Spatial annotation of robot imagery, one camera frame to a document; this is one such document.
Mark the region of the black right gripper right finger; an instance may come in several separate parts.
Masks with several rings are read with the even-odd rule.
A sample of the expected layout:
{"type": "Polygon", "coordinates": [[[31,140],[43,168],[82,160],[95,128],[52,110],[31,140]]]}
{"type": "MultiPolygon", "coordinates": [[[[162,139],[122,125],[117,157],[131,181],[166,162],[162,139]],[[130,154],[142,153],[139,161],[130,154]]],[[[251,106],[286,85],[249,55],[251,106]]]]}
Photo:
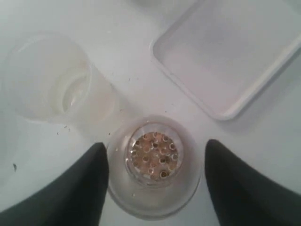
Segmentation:
{"type": "Polygon", "coordinates": [[[221,226],[301,224],[301,196],[249,166],[216,139],[206,144],[205,177],[221,226]]]}

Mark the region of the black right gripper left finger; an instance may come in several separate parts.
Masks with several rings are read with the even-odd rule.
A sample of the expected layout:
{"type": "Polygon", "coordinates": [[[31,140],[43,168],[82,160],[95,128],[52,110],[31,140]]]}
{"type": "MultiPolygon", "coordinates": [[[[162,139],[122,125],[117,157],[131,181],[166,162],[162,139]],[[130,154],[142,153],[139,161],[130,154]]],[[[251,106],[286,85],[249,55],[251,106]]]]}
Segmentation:
{"type": "Polygon", "coordinates": [[[93,144],[52,183],[0,214],[2,226],[97,226],[109,182],[107,149],[93,144]]]}

